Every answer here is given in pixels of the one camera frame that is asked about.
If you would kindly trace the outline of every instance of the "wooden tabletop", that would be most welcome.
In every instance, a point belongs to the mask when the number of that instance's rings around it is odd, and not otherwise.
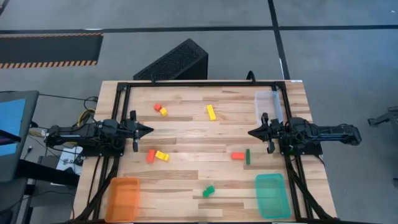
[[[103,82],[96,120],[111,118],[118,82]],[[303,83],[286,81],[286,87],[292,115],[312,121]],[[118,177],[141,180],[141,208],[136,221],[270,221],[262,219],[258,212],[254,179],[259,174],[275,173],[285,178],[292,213],[288,220],[294,220],[285,162],[277,152],[278,145],[275,144],[275,153],[267,154],[267,143],[248,135],[249,130],[258,127],[254,96],[256,92],[270,90],[267,86],[132,88],[128,111],[136,110],[137,120],[155,129],[139,141],[139,152],[132,151],[131,140],[128,140],[120,159]],[[166,108],[169,115],[162,117],[156,112],[155,103]],[[216,121],[209,120],[206,105],[213,105]],[[273,111],[274,106],[270,104],[270,118],[274,116]],[[170,154],[170,160],[155,159],[153,164],[147,164],[149,149]],[[251,151],[251,165],[231,160],[231,152],[246,149]],[[84,161],[74,203],[76,215],[86,206],[96,160],[89,157]],[[302,156],[302,160],[309,191],[327,213],[335,216],[324,166],[314,156]],[[102,161],[92,196],[98,186],[101,165]],[[215,186],[215,193],[203,198],[202,192],[209,185]],[[304,216],[303,198],[298,189],[297,192]],[[100,218],[104,217],[107,198],[108,191],[103,197]]]

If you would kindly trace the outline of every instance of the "green plastic container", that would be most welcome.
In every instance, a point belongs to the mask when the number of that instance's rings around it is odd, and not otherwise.
[[[262,218],[290,217],[289,200],[282,174],[261,174],[256,177],[256,195]]]

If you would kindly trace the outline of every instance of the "black and orange striped mat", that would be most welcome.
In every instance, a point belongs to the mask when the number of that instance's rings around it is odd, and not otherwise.
[[[102,33],[0,35],[0,68],[96,65]]]

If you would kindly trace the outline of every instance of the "black metal frame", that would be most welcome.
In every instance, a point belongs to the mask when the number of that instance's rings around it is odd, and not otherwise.
[[[126,120],[127,108],[128,108],[128,103],[129,103],[129,98],[131,95],[132,87],[165,87],[165,86],[269,86],[273,90],[276,90],[277,88],[279,88],[279,90],[282,93],[283,100],[284,100],[284,107],[285,107],[287,119],[292,117],[292,112],[290,110],[289,99],[287,97],[286,85],[285,85],[284,81],[276,81],[276,82],[256,81],[256,78],[252,72],[249,72],[247,79],[248,79],[248,81],[238,81],[238,82],[209,82],[209,81],[206,81],[206,82],[134,82],[134,83],[120,82],[120,83],[118,83],[117,88],[116,88],[116,96],[114,99],[112,119],[116,119],[122,91],[125,91],[125,95],[124,95],[123,109],[122,109],[120,123],[123,123]],[[287,172],[288,173],[294,172],[294,174],[295,174],[295,171],[291,164],[289,153],[284,153],[284,158],[285,158]],[[296,220],[299,221],[302,217],[301,217],[301,213],[300,213],[299,200],[297,198],[297,192],[296,192],[296,188],[295,188],[295,181],[300,182],[300,183],[298,183],[298,186],[301,190],[302,190],[302,188],[305,188],[305,190],[306,190],[307,184],[305,181],[305,175],[304,175],[303,165],[302,165],[302,160],[300,158],[300,155],[297,156],[295,162],[296,162],[296,166],[298,169],[298,180],[297,179],[295,180],[294,175],[288,175],[288,180],[289,180],[290,193],[291,193],[291,197],[292,197],[292,205],[293,205],[293,209],[294,209],[294,215],[295,215]],[[89,205],[90,209],[92,209],[92,206],[95,206],[93,220],[98,219],[99,212],[100,212],[102,194],[98,195],[98,193],[104,192],[104,190],[109,185],[110,179],[117,175],[119,157],[114,158],[114,164],[112,166],[111,172],[106,177],[106,173],[108,170],[108,164],[109,164],[109,158],[104,157],[103,167],[102,167],[101,175],[100,175],[100,179],[99,179],[99,188],[98,188],[99,190],[98,190],[97,194],[95,195],[94,199],[91,201],[91,202],[95,201],[95,204],[92,205],[90,202],[90,205]],[[310,195],[310,200],[315,201],[315,199],[313,199],[313,197],[311,195]],[[304,197],[304,202],[305,202],[307,218],[309,218],[311,220],[311,219],[313,219],[311,205],[308,202],[306,197]],[[87,220],[90,213],[83,212],[82,215],[84,216],[84,218],[81,220]]]

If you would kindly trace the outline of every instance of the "black speaker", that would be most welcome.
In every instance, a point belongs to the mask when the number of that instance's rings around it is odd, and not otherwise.
[[[133,80],[206,80],[208,53],[192,39],[187,39],[157,59]]]

